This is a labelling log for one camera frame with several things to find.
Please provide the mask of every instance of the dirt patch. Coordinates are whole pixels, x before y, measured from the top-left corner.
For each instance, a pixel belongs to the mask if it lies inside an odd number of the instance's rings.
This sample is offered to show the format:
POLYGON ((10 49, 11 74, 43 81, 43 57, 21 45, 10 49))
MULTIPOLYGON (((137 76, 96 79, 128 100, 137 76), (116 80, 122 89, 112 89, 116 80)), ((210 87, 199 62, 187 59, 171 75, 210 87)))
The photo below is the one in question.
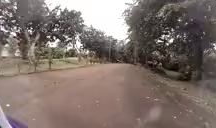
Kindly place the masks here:
POLYGON ((215 116, 152 75, 107 64, 0 78, 0 102, 30 128, 216 128, 215 116))

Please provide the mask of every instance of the foliage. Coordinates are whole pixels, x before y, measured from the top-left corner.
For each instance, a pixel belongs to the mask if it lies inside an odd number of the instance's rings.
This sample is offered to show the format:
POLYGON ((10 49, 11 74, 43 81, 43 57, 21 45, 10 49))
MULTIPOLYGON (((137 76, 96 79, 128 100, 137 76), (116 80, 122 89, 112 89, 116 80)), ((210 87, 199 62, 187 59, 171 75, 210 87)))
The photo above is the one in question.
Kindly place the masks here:
POLYGON ((201 79, 203 54, 216 45, 216 0, 138 0, 128 5, 127 54, 136 50, 133 59, 140 63, 158 61, 175 71, 189 66, 201 79))
POLYGON ((118 41, 112 36, 106 36, 101 30, 92 26, 85 27, 83 34, 80 35, 80 41, 83 49, 95 52, 96 57, 116 60, 116 44, 118 41))

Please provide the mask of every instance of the dirt road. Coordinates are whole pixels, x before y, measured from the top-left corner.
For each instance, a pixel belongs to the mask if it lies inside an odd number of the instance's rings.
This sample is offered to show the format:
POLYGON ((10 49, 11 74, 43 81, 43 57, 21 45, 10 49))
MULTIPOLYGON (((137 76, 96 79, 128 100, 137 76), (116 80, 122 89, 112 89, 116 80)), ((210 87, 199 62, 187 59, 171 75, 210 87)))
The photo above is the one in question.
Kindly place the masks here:
POLYGON ((30 128, 216 128, 216 117, 127 64, 0 78, 0 102, 30 128))

